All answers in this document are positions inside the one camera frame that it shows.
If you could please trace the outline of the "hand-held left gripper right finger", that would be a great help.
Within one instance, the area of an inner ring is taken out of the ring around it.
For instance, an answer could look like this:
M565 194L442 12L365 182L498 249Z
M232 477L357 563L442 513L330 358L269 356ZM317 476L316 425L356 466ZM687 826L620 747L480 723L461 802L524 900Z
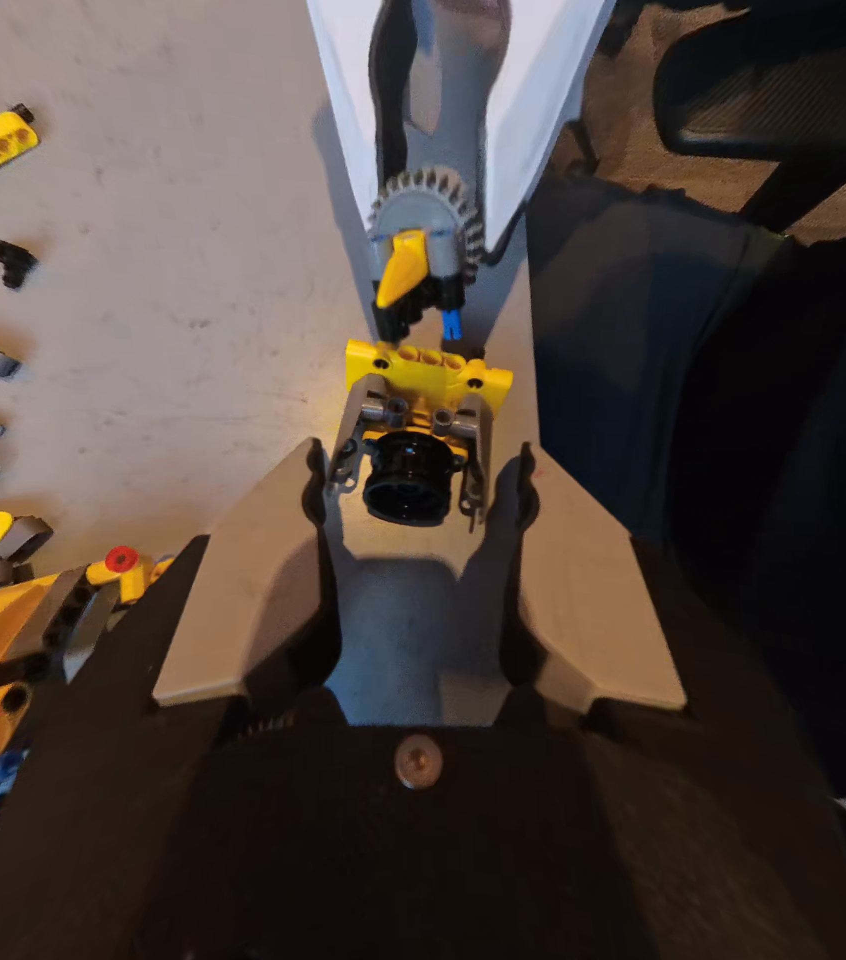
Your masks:
M687 697L626 528L530 442L514 494L504 678L575 714L600 700L683 711Z

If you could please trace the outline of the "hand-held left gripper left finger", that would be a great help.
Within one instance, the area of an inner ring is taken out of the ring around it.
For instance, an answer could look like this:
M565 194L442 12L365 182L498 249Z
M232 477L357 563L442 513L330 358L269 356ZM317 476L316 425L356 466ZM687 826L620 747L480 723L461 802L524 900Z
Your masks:
M152 697L240 697L273 716L321 686L342 651L325 530L325 454L307 438L213 526Z

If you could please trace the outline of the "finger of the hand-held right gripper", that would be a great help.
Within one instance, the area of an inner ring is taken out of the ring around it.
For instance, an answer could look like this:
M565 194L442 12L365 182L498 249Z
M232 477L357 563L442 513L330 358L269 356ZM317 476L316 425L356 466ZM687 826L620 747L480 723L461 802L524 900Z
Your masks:
M309 20L357 212L368 229L387 182L407 167L409 1L308 1Z
M506 43L485 105L485 252L496 256L550 152L582 112L585 75L613 1L507 2Z

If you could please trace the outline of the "grey gear brick assembly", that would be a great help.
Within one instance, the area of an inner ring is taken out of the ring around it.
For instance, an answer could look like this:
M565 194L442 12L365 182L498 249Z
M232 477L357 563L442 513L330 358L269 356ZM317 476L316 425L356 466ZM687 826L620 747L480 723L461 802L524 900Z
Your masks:
M466 292L476 281L484 240L480 211L455 170L403 171L381 186L366 231L379 339L400 344L435 309L442 315L443 339L460 340Z

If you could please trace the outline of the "small yellow grey brick assembly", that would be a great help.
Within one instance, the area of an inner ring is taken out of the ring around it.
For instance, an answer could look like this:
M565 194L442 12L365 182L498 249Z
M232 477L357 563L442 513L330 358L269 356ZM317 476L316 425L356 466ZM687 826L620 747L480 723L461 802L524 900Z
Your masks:
M513 373L483 359L388 342L351 339L344 352L347 397L327 483L356 483L370 465L362 500L373 518L432 528L459 511L481 521L489 507L492 432Z

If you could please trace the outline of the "light grey desk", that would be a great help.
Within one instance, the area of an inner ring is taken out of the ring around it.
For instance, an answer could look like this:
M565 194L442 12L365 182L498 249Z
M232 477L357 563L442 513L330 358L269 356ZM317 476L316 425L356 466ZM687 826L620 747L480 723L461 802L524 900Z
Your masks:
M41 144L0 170L0 509L54 536L40 574L209 532L302 441L333 442L345 346L369 340L362 220L307 2L0 2L0 111ZM514 373L501 471L538 438L525 229L467 293L464 351ZM487 726L512 531L330 501L357 724Z

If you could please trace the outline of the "black office chair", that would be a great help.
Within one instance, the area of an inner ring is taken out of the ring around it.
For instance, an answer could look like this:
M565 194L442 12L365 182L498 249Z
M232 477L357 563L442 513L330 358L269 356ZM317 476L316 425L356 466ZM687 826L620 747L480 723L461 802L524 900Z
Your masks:
M688 33L652 105L672 153L775 163L739 214L785 233L846 185L846 2L752 4Z

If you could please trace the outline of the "small black connector brick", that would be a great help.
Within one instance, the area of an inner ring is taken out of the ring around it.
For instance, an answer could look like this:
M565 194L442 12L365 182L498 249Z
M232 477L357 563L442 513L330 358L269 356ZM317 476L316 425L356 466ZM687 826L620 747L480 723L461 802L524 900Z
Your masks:
M24 246L0 239L1 283L11 291L23 289L40 261Z

